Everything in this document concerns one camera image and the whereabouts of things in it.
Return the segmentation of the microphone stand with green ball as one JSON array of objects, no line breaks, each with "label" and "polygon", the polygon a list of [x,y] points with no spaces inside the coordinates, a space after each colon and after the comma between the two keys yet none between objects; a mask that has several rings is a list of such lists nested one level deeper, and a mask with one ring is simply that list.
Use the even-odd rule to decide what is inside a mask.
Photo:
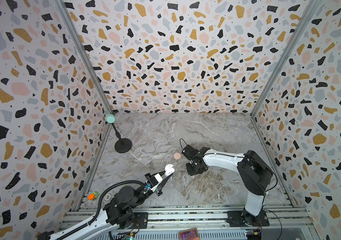
[{"label": "microphone stand with green ball", "polygon": [[119,131],[114,125],[115,122],[115,116],[113,114],[106,114],[105,115],[105,120],[108,124],[112,126],[114,129],[115,135],[118,138],[117,142],[114,145],[114,149],[116,152],[123,154],[128,152],[132,148],[132,142],[131,140],[127,138],[122,138]]}]

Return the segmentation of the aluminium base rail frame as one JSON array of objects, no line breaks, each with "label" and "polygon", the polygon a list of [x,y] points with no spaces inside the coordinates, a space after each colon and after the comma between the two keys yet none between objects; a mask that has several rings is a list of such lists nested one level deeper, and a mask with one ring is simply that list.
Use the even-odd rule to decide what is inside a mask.
[{"label": "aluminium base rail frame", "polygon": [[319,239],[304,208],[266,206],[264,222],[256,227],[236,225],[233,213],[239,210],[240,206],[135,209],[136,215],[144,217],[132,239],[178,240],[191,229],[197,229],[201,240],[246,240],[252,230],[258,232],[253,238],[261,240]]}]

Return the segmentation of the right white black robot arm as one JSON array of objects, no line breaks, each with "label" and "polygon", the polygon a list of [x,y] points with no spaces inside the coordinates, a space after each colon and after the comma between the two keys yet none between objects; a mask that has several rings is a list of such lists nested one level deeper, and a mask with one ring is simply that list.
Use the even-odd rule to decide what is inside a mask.
[{"label": "right white black robot arm", "polygon": [[190,176],[202,174],[208,170],[208,167],[218,167],[238,173],[248,190],[244,207],[245,216],[259,217],[274,173],[256,152],[231,154],[218,152],[208,147],[197,150],[187,145],[183,148],[182,155],[190,161],[186,164]]}]

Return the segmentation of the pink earbud charging case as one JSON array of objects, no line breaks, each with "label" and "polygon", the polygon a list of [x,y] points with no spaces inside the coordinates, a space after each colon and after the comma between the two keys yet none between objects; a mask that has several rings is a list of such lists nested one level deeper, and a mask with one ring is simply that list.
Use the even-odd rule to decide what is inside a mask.
[{"label": "pink earbud charging case", "polygon": [[174,154],[174,159],[175,159],[175,160],[180,160],[181,157],[182,157],[182,155],[181,155],[180,153],[175,153],[175,154]]}]

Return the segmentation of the white earbud charging case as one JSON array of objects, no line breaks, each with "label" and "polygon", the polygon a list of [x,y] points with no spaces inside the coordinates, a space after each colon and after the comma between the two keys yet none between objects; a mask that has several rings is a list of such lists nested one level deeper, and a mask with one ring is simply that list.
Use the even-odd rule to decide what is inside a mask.
[{"label": "white earbud charging case", "polygon": [[172,175],[175,172],[174,165],[172,164],[166,165],[164,171],[165,171],[164,172],[165,177]]}]

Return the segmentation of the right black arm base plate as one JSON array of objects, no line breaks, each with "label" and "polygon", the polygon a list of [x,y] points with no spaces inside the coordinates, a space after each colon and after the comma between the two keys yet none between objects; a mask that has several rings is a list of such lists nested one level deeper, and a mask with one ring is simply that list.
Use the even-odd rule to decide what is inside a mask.
[{"label": "right black arm base plate", "polygon": [[261,210],[258,216],[242,211],[228,211],[227,223],[230,227],[268,227],[270,225],[266,212]]}]

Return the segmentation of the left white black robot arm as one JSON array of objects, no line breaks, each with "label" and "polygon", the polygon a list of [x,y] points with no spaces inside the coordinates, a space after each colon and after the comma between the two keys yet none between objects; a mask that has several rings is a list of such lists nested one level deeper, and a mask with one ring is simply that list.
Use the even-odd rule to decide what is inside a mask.
[{"label": "left white black robot arm", "polygon": [[92,240],[104,232],[128,228],[133,224],[133,209],[142,205],[152,194],[160,196],[162,188],[173,175],[162,171],[146,174],[146,182],[122,181],[108,187],[99,196],[95,214],[84,221],[57,233],[44,232],[39,240]]}]

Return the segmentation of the pink circuit board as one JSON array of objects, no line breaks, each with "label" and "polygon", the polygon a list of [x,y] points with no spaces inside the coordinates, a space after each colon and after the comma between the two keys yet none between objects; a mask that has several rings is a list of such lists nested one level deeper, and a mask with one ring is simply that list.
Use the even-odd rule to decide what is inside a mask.
[{"label": "pink circuit board", "polygon": [[193,228],[178,233],[179,240],[199,240],[198,229]]}]

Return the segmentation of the right small electronics board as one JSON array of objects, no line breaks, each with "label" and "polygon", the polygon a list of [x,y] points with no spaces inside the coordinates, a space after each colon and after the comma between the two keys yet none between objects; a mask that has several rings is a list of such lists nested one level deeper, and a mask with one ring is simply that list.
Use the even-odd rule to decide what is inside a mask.
[{"label": "right small electronics board", "polygon": [[247,240],[261,240],[262,239],[262,231],[260,229],[257,230],[247,230],[246,231]]}]

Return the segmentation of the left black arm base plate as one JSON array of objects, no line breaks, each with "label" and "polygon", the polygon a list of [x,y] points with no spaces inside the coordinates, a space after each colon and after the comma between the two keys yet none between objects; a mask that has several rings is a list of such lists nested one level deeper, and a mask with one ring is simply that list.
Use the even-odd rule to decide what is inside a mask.
[{"label": "left black arm base plate", "polygon": [[133,213],[120,224],[120,229],[142,230],[148,224],[148,212]]}]

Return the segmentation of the orange green connector block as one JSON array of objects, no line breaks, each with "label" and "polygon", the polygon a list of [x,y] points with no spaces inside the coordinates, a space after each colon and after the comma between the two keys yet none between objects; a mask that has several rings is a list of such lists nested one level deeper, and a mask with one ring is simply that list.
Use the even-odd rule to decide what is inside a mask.
[{"label": "orange green connector block", "polygon": [[95,201],[95,200],[98,198],[99,195],[100,195],[100,193],[97,192],[97,191],[95,191],[95,192],[89,194],[89,195],[87,196],[87,199],[88,199],[89,201]]}]

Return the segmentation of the small electronics board with leds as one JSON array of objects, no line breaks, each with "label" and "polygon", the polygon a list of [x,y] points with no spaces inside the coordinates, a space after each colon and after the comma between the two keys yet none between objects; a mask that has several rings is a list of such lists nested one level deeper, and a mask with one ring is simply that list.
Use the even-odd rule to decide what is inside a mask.
[{"label": "small electronics board with leds", "polygon": [[121,236],[121,240],[135,240],[136,233],[126,233],[123,236]]}]

